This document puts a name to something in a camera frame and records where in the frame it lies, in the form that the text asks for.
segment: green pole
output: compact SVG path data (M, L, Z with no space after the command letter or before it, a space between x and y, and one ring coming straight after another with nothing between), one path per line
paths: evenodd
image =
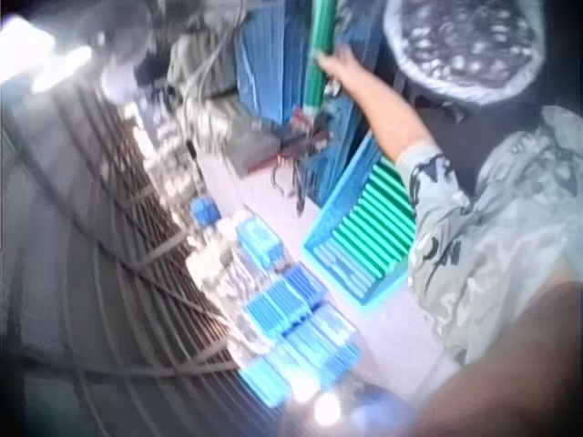
M314 59L314 53L330 54L334 41L337 0L312 0L312 36L306 84L303 94L303 112L316 117L322 107L326 77Z

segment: stacked blue containers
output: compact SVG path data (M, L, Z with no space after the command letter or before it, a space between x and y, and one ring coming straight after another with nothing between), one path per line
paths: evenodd
M190 212L201 226L211 226L220 220L219 208L210 196L202 196L192 200Z
M291 393L289 384L265 358L258 358L250 367L241 370L239 375L269 408L283 403Z
M360 358L354 327L331 306L316 311L287 341L313 366L320 387L330 389Z
M263 335L275 340L310 314L310 306L285 280L278 280L245 306L245 313Z
M323 284L303 264L296 264L289 268L283 274L283 278L302 296L310 308L318 305L328 292Z
M271 269L283 258L280 238L258 217L250 218L237 227L239 243L261 269Z

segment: sleeve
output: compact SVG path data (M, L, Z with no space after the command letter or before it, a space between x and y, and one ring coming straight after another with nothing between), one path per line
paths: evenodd
M434 143L408 148L396 166L415 213L409 285L427 308L443 297L442 291L456 292L459 284L452 280L463 276L453 269L459 269L464 216L471 212L472 205L459 187L449 159Z

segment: bright light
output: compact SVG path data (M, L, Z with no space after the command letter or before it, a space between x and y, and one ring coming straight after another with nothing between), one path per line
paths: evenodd
M174 221L174 223L177 225L182 226L182 219L176 212L172 213L172 221Z
M41 64L55 46L55 38L16 16L0 30L0 84Z
M325 393L316 401L313 407L313 417L321 426L332 426L342 417L342 406L338 396Z
M142 120L142 117L139 116L138 105L136 105L136 102L130 102L130 103L126 104L123 107L122 112L123 112L123 117L125 120L130 120L131 118L135 118L136 124L138 125L138 127L140 129L144 128L144 122Z
M291 377L289 382L291 391L293 391L293 399L299 403L306 403L320 389L320 383L316 379L308 377L303 372Z
M56 57L33 82L33 92L42 93L71 77L91 59L91 47L81 46L64 57Z
M138 143L139 151L145 159L154 158L156 156L156 149L149 139L148 132L141 130L139 127L134 127L134 138Z

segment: blue crate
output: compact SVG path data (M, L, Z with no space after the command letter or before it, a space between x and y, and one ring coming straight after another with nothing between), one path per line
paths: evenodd
M310 320L291 332L286 341L313 366L324 390L330 389L360 358L353 343L334 344Z
M244 312L268 339L275 340L289 329L285 313L263 293L249 302Z
M262 357L240 370L239 375L269 408L281 405L292 392L290 385Z
M356 334L356 328L351 322L330 304L325 304L317 309L310 321L338 348L351 342Z
M338 351L309 320L292 331L286 340L316 369L321 369Z
M350 371L360 360L361 351L355 344L349 343L337 351L333 357L324 363L320 371L320 385L322 390L329 390Z
M219 208L210 196L202 196L192 200L190 212L201 226L211 226L220 220Z
M291 285L280 279L245 305L244 311L266 337L275 340L305 319L310 307Z
M283 258L281 239L258 217L240 224L237 227L237 237L241 246L261 269L270 269Z
M400 177L369 134L303 243L307 264L359 306L372 308L406 278L414 239L413 215L407 207Z
M303 264L289 268L283 274L283 278L303 297L310 308L320 303L328 292Z
M320 374L291 344L287 341L277 346L266 357L284 380L290 385L291 391L297 396L299 392L309 391L315 394L321 387Z

